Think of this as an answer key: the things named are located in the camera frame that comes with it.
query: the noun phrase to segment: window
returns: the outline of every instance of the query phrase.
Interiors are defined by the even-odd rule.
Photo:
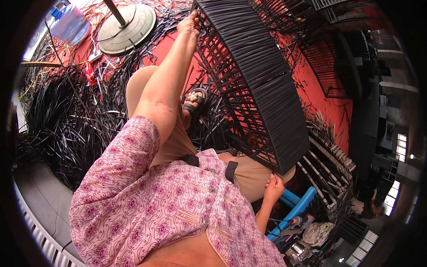
[[[412,213],[414,212],[414,208],[415,208],[415,205],[417,204],[417,201],[418,201],[418,195],[414,197],[414,201],[412,202],[411,212],[409,213],[408,218],[406,218],[406,224],[409,224],[409,222],[411,221]]]
[[[386,214],[390,216],[393,210],[393,206],[395,205],[396,198],[399,194],[399,187],[400,183],[398,181],[395,181],[393,183],[392,188],[390,189],[389,193],[386,196],[386,200],[384,201],[387,204],[387,212]]]
[[[396,153],[399,155],[399,160],[405,162],[406,157],[406,135],[398,133],[398,146]]]
[[[366,254],[371,250],[372,245],[377,240],[378,236],[371,230],[368,230],[362,242],[351,256],[345,261],[345,263],[352,267],[357,267],[359,263],[365,258]]]

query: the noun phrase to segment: metal rod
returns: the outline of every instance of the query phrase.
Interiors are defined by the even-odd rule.
[[[120,26],[124,27],[126,26],[127,22],[122,17],[122,14],[120,14],[119,10],[117,9],[116,5],[114,5],[113,0],[104,0],[104,3],[107,5],[107,7],[111,10],[113,15],[116,17],[116,19],[119,21]]]

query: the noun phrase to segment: beige pants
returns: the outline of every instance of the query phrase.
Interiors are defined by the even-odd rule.
[[[142,91],[156,69],[157,66],[143,67],[137,70],[129,79],[126,87],[126,105],[129,116],[132,116],[135,112]],[[179,105],[175,128],[154,157],[151,166],[168,164],[175,160],[179,160],[182,156],[195,155],[197,153],[185,132],[181,115],[182,109],[181,105]],[[271,170],[246,155],[233,158],[233,161],[239,163],[234,174],[239,182],[242,194],[250,202],[262,198],[264,196],[265,184],[268,179],[270,179],[272,173]],[[295,166],[282,176],[283,183],[287,183],[294,174]]]

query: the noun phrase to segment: paisley print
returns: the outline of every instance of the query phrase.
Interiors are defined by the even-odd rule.
[[[154,247],[203,231],[230,267],[286,266],[214,150],[197,154],[199,167],[174,161],[149,169],[159,146],[154,123],[133,117],[74,193],[71,238],[87,266],[135,267]]]

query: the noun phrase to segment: hand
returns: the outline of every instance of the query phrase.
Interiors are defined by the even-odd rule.
[[[285,187],[282,179],[275,174],[271,174],[270,180],[266,184],[263,203],[273,206],[284,192]]]
[[[178,23],[178,34],[188,33],[191,37],[197,39],[200,34],[200,20],[197,17],[198,15],[197,10],[194,10],[188,17]]]

